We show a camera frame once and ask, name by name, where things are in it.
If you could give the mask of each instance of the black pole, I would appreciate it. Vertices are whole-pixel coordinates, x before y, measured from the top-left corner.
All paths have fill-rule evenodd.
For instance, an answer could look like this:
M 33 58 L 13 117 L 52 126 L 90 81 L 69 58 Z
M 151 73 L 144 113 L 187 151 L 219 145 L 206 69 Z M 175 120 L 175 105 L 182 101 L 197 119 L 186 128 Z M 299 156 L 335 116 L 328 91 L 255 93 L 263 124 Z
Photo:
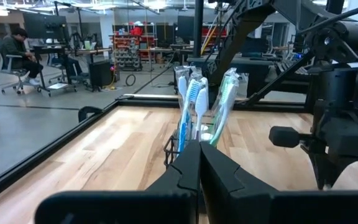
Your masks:
M 57 7 L 57 1 L 53 3 L 55 3 L 56 16 L 59 16 L 59 8 Z
M 81 20 L 81 9 L 80 8 L 77 8 L 77 11 L 78 11 L 78 20 L 80 22 L 80 34 L 81 34 L 81 38 L 84 39 L 83 37 L 83 33 L 82 33 L 82 20 Z
M 204 12 L 204 1 L 196 0 L 196 9 L 194 16 L 194 49 L 193 57 L 201 57 L 201 39 L 203 34 L 203 12 Z
M 328 0 L 326 10 L 330 13 L 341 14 L 345 0 Z

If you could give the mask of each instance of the office chair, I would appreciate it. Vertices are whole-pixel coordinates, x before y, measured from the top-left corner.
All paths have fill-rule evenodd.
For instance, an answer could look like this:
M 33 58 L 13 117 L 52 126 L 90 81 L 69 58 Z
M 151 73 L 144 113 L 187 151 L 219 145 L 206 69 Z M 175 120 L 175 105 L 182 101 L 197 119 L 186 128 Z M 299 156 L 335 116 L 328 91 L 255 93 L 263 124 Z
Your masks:
M 49 67 L 52 67 L 52 68 L 57 68 L 59 69 L 62 73 L 56 77 L 53 77 L 53 78 L 50 78 L 49 79 L 49 84 L 52 84 L 52 80 L 57 80 L 57 82 L 60 82 L 60 81 L 65 81 L 65 74 L 64 74 L 64 65 L 60 64 L 60 63 L 52 63 L 52 59 L 55 57 L 55 54 L 48 54 L 48 59 L 47 59 L 47 65 Z
M 39 87 L 39 85 L 31 85 L 28 82 L 23 82 L 22 81 L 22 77 L 25 76 L 27 74 L 27 72 L 28 72 L 26 69 L 23 69 L 23 68 L 13 69 L 12 68 L 12 61 L 14 59 L 17 60 L 19 58 L 22 58 L 22 56 L 20 56 L 20 55 L 6 55 L 6 58 L 4 58 L 2 56 L 1 52 L 2 52 L 2 40 L 0 39 L 0 64 L 1 64 L 0 72 L 8 74 L 8 75 L 14 75 L 19 79 L 18 82 L 15 82 L 15 83 L 12 83 L 10 85 L 2 87 L 1 92 L 3 94 L 5 94 L 5 89 L 12 87 L 16 91 L 17 94 L 21 94 L 22 93 L 21 90 L 23 90 L 23 86 L 32 86 L 37 90 L 37 92 L 40 93 L 41 88 Z

